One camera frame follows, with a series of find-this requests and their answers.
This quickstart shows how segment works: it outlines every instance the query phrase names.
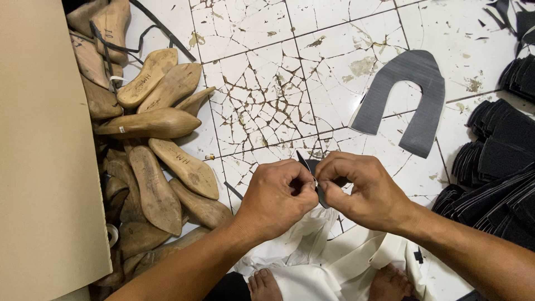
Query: toe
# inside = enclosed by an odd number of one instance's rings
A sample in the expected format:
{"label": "toe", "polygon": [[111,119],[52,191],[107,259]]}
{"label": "toe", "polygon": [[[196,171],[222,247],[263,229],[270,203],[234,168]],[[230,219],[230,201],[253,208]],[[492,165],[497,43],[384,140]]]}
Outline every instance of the toe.
{"label": "toe", "polygon": [[404,296],[406,297],[410,297],[412,296],[412,292],[414,291],[414,286],[410,283],[408,283],[406,286],[405,286],[405,290],[403,292]]}
{"label": "toe", "polygon": [[401,277],[400,288],[404,289],[409,284],[409,278],[407,276]]}
{"label": "toe", "polygon": [[394,277],[397,271],[397,269],[392,264],[386,265],[386,267],[382,268],[381,270],[384,271],[385,276],[389,279]]}
{"label": "toe", "polygon": [[395,273],[394,276],[390,279],[390,283],[395,286],[399,286],[401,283],[401,280],[403,279],[403,275],[400,275],[399,273]]}
{"label": "toe", "polygon": [[249,285],[251,286],[251,290],[253,292],[255,292],[257,290],[257,288],[258,288],[256,286],[256,279],[253,276],[249,277]]}
{"label": "toe", "polygon": [[259,271],[256,271],[255,272],[255,281],[256,281],[256,286],[258,288],[262,288],[264,287],[264,281],[262,280],[262,276],[260,276],[260,272]]}
{"label": "toe", "polygon": [[269,269],[261,269],[260,276],[266,287],[279,287],[275,281],[275,277],[273,277],[273,274]]}

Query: bare foot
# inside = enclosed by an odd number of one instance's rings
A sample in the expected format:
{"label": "bare foot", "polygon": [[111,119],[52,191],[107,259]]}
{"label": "bare foot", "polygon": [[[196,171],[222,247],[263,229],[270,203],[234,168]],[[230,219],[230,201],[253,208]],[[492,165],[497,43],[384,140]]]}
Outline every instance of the bare foot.
{"label": "bare foot", "polygon": [[375,274],[368,301],[401,301],[403,297],[410,297],[412,290],[414,286],[405,273],[388,264]]}
{"label": "bare foot", "polygon": [[279,286],[269,269],[256,271],[247,283],[252,301],[282,301]]}

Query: white fabric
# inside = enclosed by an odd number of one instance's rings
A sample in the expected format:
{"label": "white fabric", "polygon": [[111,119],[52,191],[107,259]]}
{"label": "white fabric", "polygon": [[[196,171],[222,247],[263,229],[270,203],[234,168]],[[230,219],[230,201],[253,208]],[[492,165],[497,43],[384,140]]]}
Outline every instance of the white fabric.
{"label": "white fabric", "polygon": [[366,301],[377,269],[392,263],[406,271],[417,298],[434,301],[407,242],[400,236],[355,226],[326,243],[318,258],[325,262],[323,266],[263,267],[271,268],[284,300]]}
{"label": "white fabric", "polygon": [[283,300],[345,301],[332,273],[319,265],[271,268]]}
{"label": "white fabric", "polygon": [[283,235],[251,249],[234,265],[244,276],[265,267],[286,267],[319,262],[327,235],[337,222],[338,211],[322,206],[310,212]]}

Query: white tag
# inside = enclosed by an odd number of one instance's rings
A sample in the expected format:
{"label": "white tag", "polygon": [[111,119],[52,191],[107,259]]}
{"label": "white tag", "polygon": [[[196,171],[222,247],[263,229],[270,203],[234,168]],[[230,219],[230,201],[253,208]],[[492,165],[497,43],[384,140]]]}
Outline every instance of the white tag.
{"label": "white tag", "polygon": [[124,78],[124,77],[120,77],[120,76],[110,76],[110,81],[112,81],[112,80],[114,80],[114,79],[124,80],[124,81],[129,81],[129,80],[127,80],[127,79]]}

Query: left hand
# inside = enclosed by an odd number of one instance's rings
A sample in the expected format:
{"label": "left hand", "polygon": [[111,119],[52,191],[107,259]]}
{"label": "left hand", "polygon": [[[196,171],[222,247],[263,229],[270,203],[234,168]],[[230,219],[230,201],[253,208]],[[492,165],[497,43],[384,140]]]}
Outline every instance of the left hand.
{"label": "left hand", "polygon": [[257,244],[279,237],[318,205],[315,188],[312,174],[294,159],[261,164],[233,223]]}

